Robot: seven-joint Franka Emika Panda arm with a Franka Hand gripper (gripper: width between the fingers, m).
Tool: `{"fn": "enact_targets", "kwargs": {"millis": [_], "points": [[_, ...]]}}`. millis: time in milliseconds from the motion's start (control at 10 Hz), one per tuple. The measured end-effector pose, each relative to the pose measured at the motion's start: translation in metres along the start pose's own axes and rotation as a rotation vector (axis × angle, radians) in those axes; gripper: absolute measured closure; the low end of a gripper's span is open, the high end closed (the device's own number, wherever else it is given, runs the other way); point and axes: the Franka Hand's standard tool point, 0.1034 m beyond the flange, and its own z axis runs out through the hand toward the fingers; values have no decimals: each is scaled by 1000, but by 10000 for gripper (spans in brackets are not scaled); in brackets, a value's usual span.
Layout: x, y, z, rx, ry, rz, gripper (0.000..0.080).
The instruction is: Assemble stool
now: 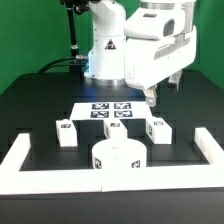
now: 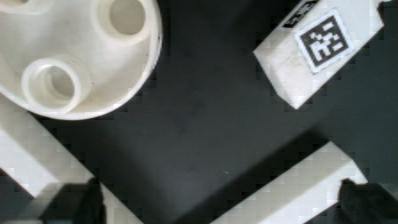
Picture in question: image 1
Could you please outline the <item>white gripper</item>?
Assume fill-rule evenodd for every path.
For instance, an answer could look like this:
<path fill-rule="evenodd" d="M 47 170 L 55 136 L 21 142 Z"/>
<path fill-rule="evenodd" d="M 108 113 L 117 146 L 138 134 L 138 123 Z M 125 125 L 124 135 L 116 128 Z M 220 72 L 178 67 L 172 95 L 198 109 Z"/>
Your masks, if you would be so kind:
<path fill-rule="evenodd" d="M 169 77 L 168 87 L 179 89 L 184 67 L 196 55 L 196 27 L 186 30 L 184 9 L 138 8 L 125 22 L 125 81 L 144 90 L 146 104 L 155 107 L 156 85 Z"/>

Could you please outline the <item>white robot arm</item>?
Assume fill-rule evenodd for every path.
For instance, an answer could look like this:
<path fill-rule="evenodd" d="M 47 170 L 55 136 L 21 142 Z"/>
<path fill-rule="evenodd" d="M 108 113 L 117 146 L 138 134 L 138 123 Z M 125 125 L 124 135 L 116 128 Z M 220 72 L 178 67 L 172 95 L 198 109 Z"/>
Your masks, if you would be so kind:
<path fill-rule="evenodd" d="M 179 87 L 182 70 L 196 55 L 196 0 L 139 0 L 127 16 L 115 0 L 92 3 L 93 47 L 85 79 L 97 85 L 126 84 L 156 105 L 157 84 Z"/>

